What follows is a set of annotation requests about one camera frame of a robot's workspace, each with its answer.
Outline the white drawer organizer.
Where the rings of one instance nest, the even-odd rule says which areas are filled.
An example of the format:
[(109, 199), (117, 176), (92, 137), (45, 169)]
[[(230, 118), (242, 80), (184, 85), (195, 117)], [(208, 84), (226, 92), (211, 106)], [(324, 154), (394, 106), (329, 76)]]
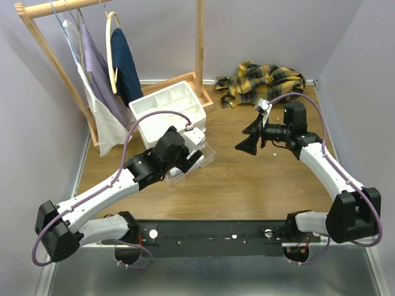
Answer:
[[(142, 120), (137, 125), (147, 149), (153, 148), (171, 126), (174, 126), (182, 134), (187, 125), (194, 125), (206, 134), (206, 112), (191, 86), (185, 81), (132, 101), (129, 103), (129, 108), (134, 121), (153, 112), (162, 112)], [(198, 146), (187, 147), (191, 152), (201, 150), (205, 157), (201, 165), (192, 167), (188, 171), (189, 173), (197, 168), (207, 166), (215, 159), (215, 151), (206, 140)]]

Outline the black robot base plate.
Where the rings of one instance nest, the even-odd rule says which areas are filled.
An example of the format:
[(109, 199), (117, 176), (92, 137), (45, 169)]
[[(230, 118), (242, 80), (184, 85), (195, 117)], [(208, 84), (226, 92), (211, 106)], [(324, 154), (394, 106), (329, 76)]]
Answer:
[(301, 247), (320, 238), (312, 233), (293, 237), (284, 220), (138, 220), (132, 244), (144, 251), (118, 245), (117, 260), (134, 262), (139, 257), (232, 257), (263, 255), (280, 257), (288, 248)]

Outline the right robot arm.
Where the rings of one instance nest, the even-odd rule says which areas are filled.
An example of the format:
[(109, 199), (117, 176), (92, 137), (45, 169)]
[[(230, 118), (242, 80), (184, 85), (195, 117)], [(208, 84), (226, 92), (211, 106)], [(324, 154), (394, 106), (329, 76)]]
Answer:
[(243, 130), (247, 139), (236, 149), (251, 155), (267, 142), (284, 143), (285, 148), (305, 164), (323, 184), (333, 203), (329, 212), (304, 210), (287, 216), (285, 237), (299, 241), (307, 232), (328, 236), (338, 244), (377, 236), (380, 233), (381, 195), (374, 187), (356, 181), (329, 153), (317, 134), (307, 130), (307, 112), (302, 103), (284, 106), (283, 124), (268, 121), (272, 109), (268, 101), (255, 105), (257, 118)]

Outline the short white bottle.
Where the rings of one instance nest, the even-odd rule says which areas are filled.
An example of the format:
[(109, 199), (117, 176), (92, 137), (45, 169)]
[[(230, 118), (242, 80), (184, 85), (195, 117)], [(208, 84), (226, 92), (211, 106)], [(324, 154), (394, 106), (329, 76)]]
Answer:
[(196, 163), (193, 165), (193, 168), (199, 167), (201, 163), (204, 161), (205, 157), (202, 155), (200, 158), (196, 161)]

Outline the tall white bottle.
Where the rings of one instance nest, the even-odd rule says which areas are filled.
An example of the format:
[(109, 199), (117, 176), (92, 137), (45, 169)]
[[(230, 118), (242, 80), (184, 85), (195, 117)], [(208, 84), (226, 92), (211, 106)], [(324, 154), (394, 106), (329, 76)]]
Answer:
[(175, 176), (181, 174), (182, 171), (181, 171), (180, 169), (176, 168), (176, 167), (173, 167), (173, 168), (169, 171), (169, 173), (170, 173), (170, 176), (171, 176), (172, 178), (174, 178)]

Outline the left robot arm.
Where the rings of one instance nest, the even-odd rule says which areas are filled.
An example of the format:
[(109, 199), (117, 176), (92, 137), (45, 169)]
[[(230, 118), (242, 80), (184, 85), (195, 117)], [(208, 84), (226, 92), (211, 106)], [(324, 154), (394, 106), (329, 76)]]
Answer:
[(120, 168), (103, 182), (57, 205), (50, 200), (42, 203), (35, 223), (38, 238), (31, 255), (34, 264), (40, 265), (36, 258), (40, 244), (50, 261), (57, 263), (82, 245), (102, 240), (133, 242), (137, 224), (128, 212), (110, 218), (93, 217), (116, 201), (163, 181), (173, 168), (187, 173), (203, 156), (205, 139), (205, 133), (197, 127), (179, 133), (171, 126), (154, 147), (122, 160)]

